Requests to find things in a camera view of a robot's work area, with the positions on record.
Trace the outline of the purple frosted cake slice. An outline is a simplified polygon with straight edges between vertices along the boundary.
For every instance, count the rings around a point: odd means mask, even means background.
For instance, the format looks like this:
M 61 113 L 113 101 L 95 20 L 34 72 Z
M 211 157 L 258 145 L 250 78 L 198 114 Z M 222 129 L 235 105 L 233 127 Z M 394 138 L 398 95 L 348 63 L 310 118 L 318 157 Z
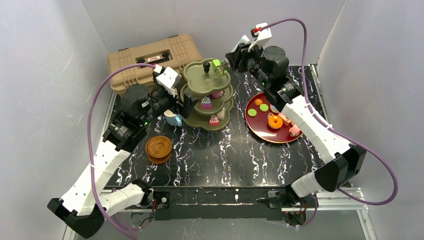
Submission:
M 212 108 L 211 98 L 209 96 L 204 96 L 201 99 L 200 107 L 202 109 L 210 110 Z

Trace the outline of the green three-tier serving stand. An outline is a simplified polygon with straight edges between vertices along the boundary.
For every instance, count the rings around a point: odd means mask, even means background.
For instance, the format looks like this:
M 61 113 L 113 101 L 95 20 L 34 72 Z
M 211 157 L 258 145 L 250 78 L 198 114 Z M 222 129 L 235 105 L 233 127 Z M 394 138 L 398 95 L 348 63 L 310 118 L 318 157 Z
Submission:
M 230 122 L 231 110 L 234 106 L 233 94 L 234 88 L 231 85 L 231 76 L 229 73 L 215 79 L 212 67 L 213 58 L 207 58 L 201 61 L 191 62 L 183 69 L 183 76 L 186 84 L 180 90 L 180 97 L 183 99 L 184 92 L 192 91 L 199 97 L 191 115 L 183 118 L 183 122 L 192 128 L 201 128 L 208 132 L 218 132 L 223 130 Z M 219 98 L 212 98 L 212 93 L 223 91 Z M 200 103 L 203 97 L 209 96 L 212 102 L 211 109 L 203 109 Z M 209 126 L 209 120 L 212 115 L 216 115 L 225 107 L 225 119 L 219 120 L 218 127 Z

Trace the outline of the pink sprinkled cake slice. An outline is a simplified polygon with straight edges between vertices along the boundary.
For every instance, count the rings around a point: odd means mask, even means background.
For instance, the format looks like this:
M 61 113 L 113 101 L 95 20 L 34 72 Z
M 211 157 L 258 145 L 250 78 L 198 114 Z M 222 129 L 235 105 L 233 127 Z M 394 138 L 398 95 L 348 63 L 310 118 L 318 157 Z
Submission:
M 216 115 L 212 115 L 209 119 L 208 125 L 210 127 L 218 127 L 220 125 L 220 120 Z

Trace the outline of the red layered cake square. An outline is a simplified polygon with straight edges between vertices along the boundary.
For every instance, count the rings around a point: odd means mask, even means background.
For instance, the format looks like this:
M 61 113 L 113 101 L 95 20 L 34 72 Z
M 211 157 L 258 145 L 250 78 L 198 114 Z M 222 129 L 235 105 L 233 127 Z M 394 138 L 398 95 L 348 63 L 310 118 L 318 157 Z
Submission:
M 222 95 L 223 95 L 223 91 L 215 91 L 211 94 L 211 97 L 213 99 L 217 99 L 217 98 L 220 98 Z

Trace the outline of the white sugared cake piece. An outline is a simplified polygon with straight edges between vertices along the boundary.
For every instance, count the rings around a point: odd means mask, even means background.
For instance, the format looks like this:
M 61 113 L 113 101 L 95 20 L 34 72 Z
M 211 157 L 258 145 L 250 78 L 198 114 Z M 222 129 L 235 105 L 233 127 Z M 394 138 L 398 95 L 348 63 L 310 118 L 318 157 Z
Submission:
M 226 108 L 225 108 L 225 107 L 223 107 L 223 108 L 221 109 L 221 111 L 219 111 L 219 112 L 216 114 L 216 117 L 217 117 L 219 120 L 224 120 L 224 119 L 225 119 L 225 115 L 226 115 Z

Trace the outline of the red round lacquer tray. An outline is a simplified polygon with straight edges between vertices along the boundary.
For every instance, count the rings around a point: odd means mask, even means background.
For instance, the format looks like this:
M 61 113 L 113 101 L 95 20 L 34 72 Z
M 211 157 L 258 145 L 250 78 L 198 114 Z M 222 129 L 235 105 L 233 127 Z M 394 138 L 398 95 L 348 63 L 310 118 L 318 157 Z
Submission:
M 267 104 L 269 106 L 269 110 L 267 112 L 260 111 L 259 106 L 254 104 L 255 99 L 261 99 L 263 104 Z M 255 109 L 257 111 L 257 115 L 255 117 L 248 116 L 248 109 Z M 248 128 L 260 139 L 275 144 L 285 144 L 290 143 L 297 140 L 300 136 L 302 136 L 302 131 L 299 136 L 291 137 L 289 135 L 289 129 L 293 122 L 289 125 L 284 125 L 280 129 L 272 129 L 268 125 L 268 118 L 272 115 L 278 115 L 279 112 L 271 106 L 270 102 L 266 99 L 264 93 L 258 93 L 254 95 L 247 103 L 245 108 L 245 121 Z

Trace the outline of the green cube sweet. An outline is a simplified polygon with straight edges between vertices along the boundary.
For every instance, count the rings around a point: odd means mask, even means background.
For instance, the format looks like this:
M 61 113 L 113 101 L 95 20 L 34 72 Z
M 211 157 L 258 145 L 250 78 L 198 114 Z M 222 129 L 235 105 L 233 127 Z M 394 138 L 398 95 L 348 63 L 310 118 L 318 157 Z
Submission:
M 211 65 L 214 72 L 217 72 L 221 69 L 222 62 L 219 59 L 213 59 Z

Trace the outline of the orange glazed donut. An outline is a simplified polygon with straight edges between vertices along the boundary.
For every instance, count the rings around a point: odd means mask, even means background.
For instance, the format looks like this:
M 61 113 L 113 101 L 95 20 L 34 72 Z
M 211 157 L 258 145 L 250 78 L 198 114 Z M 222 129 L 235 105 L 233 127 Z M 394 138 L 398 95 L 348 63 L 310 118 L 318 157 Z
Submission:
M 278 116 L 278 115 L 271 115 L 268 118 L 267 123 L 268 123 L 268 126 L 271 129 L 274 129 L 274 130 L 278 130 L 278 129 L 280 129 L 284 125 L 283 119 L 280 116 Z

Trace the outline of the pink swirl roll cake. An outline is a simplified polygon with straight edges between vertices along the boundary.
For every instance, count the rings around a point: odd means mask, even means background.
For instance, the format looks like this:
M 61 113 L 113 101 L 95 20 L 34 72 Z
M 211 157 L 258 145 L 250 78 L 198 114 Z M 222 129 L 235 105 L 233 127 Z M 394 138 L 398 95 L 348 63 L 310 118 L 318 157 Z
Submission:
M 292 125 L 288 132 L 291 137 L 297 137 L 301 134 L 301 130 L 296 124 Z

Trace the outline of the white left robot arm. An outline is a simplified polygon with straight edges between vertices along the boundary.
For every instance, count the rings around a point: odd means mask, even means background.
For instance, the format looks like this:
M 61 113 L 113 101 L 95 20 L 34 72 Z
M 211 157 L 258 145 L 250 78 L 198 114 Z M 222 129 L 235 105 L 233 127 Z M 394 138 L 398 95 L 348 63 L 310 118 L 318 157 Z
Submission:
M 128 207 L 153 207 L 156 204 L 153 187 L 141 179 L 107 195 L 101 192 L 146 136 L 151 120 L 167 110 L 187 118 L 198 102 L 190 92 L 173 95 L 159 84 L 152 90 L 142 84 L 128 87 L 120 99 L 120 108 L 103 134 L 102 143 L 97 151 L 89 151 L 88 166 L 62 197 L 49 201 L 48 209 L 88 239 L 101 229 L 105 220 Z

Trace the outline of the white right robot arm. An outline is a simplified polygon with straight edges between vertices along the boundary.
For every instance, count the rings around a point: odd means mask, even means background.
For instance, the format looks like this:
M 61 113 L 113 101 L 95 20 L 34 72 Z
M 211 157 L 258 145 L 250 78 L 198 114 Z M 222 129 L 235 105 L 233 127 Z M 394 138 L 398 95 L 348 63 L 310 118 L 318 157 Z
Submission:
M 360 171 L 366 151 L 332 133 L 325 119 L 307 103 L 306 92 L 288 73 L 289 60 L 278 46 L 259 48 L 240 43 L 225 54 L 228 68 L 250 73 L 262 86 L 268 102 L 288 117 L 313 144 L 324 165 L 286 186 L 295 199 L 333 192 Z

